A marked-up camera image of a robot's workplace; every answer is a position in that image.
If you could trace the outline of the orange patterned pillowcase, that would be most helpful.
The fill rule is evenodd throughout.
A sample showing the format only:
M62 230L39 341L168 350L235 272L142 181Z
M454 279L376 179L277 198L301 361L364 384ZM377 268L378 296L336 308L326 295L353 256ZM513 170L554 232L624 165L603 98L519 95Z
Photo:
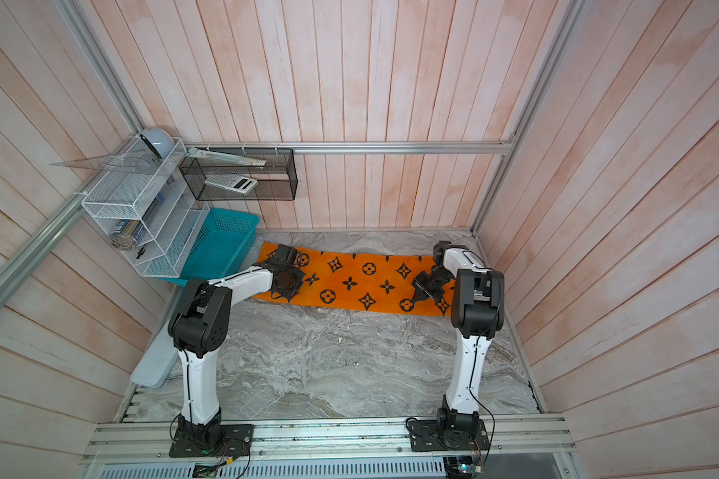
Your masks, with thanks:
M256 299L394 315L447 317L451 313L453 281L445 285L445 296L440 301L430 297L413 301L413 280L419 273L431 270L430 255L326 253L306 247L298 247L297 251L296 266L305 274L298 294L289 301L276 293L260 293Z

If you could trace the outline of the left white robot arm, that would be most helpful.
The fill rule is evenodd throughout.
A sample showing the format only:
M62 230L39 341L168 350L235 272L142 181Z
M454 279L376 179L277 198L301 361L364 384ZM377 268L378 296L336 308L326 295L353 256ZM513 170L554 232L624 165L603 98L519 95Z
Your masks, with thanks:
M227 337L232 307L267 291L280 299L293 299L305 278L298 265L301 257L294 247L278 245L267 259L249 269L221 279L187 282L168 325L183 368L182 427L196 431L220 417L218 350Z

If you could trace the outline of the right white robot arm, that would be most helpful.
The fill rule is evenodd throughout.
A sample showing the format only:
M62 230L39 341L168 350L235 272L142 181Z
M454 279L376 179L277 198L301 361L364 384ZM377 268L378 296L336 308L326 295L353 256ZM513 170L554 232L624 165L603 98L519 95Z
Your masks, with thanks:
M455 284L449 311L457 333L457 359L443 411L448 416L473 416L481 408L477 397L485 355L505 321L504 275L463 245L439 241L433 247L431 270L413 279L411 301L439 303L449 283Z

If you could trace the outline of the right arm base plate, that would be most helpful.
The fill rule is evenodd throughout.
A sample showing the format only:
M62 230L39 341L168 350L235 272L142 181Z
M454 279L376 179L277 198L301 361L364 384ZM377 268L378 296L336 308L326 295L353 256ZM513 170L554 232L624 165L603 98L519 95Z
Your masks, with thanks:
M457 419L455 424L409 417L405 420L405 429L413 452L468 451L472 448L487 452L491 447L491 436L485 424L473 416Z

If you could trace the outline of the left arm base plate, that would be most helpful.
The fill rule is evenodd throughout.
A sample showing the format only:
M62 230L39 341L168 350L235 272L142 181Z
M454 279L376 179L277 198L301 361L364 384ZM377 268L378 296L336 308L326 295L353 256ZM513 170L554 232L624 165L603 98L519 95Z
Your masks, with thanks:
M201 426L182 422L171 445L171 458L249 456L255 426L253 424L211 424Z

